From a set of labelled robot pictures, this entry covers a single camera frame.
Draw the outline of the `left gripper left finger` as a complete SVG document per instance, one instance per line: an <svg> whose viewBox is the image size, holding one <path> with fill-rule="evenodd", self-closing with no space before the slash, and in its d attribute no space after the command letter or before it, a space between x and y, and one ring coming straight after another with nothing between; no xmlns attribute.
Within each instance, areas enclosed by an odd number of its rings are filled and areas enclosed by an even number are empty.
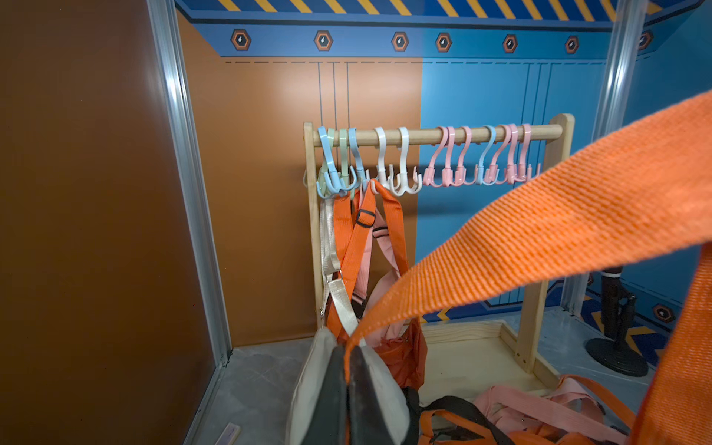
<svg viewBox="0 0 712 445"><path fill-rule="evenodd" d="M300 374L300 444L347 444L345 346L313 344Z"/></svg>

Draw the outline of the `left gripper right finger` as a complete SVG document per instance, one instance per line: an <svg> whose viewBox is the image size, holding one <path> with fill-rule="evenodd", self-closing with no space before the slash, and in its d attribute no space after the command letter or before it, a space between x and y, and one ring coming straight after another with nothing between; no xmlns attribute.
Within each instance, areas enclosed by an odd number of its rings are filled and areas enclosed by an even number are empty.
<svg viewBox="0 0 712 445"><path fill-rule="evenodd" d="M350 444L393 444L361 349L350 354L349 370Z"/></svg>

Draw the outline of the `black and orange sling bag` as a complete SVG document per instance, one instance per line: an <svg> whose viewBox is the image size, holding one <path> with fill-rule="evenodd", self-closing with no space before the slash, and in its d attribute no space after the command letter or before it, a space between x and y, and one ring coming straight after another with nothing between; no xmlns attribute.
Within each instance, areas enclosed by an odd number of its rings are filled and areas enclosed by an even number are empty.
<svg viewBox="0 0 712 445"><path fill-rule="evenodd" d="M514 444L474 404L455 396L443 396L421 405L414 388L403 390L410 426L403 444Z"/></svg>

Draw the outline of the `dark red-orange waist bag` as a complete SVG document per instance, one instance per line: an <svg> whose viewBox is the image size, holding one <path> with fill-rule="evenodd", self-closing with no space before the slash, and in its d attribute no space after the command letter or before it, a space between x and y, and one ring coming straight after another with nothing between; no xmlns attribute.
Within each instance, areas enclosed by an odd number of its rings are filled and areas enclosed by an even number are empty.
<svg viewBox="0 0 712 445"><path fill-rule="evenodd" d="M334 231L341 279L347 302L360 322L390 288L409 270L402 205L378 181L372 180L365 192L334 201ZM390 270L368 293L371 253L379 246ZM420 318L381 326L363 339L387 365L403 389L420 389L425 383L428 345Z"/></svg>

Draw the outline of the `pink crescent sling bag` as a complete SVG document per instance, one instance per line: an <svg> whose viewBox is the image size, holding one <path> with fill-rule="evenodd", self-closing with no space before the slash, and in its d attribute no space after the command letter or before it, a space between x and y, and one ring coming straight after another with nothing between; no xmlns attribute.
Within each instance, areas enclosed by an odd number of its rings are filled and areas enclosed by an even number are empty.
<svg viewBox="0 0 712 445"><path fill-rule="evenodd" d="M624 444L628 440L626 434L604 423L604 408L608 407L573 379L566 379L563 383L559 380L554 392L545 397L510 387L493 386L480 394L474 404L505 433L562 430L613 444Z"/></svg>

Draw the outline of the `red-orange sling bag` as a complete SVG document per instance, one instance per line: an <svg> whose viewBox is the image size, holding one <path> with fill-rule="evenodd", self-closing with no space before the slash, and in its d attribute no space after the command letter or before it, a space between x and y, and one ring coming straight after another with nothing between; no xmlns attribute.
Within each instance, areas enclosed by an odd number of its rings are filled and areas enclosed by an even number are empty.
<svg viewBox="0 0 712 445"><path fill-rule="evenodd" d="M348 341L558 277L701 248L695 279L635 417L633 444L711 441L711 96L578 151L477 213L406 273Z"/></svg>

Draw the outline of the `orange crescent sling bag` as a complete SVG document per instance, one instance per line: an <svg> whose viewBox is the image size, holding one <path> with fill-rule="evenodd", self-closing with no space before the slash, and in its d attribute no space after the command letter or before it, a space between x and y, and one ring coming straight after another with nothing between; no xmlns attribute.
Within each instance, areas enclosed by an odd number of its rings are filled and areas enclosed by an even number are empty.
<svg viewBox="0 0 712 445"><path fill-rule="evenodd" d="M589 389L596 397L598 397L608 408L610 408L613 413L629 428L632 429L635 423L635 413L626 406L621 400L619 400L610 390L606 389L603 385L598 382L591 380L589 378L584 378L583 376L576 376L572 374L564 374L560 378L560 382L563 383L566 379L573 379L582 386Z"/></svg>

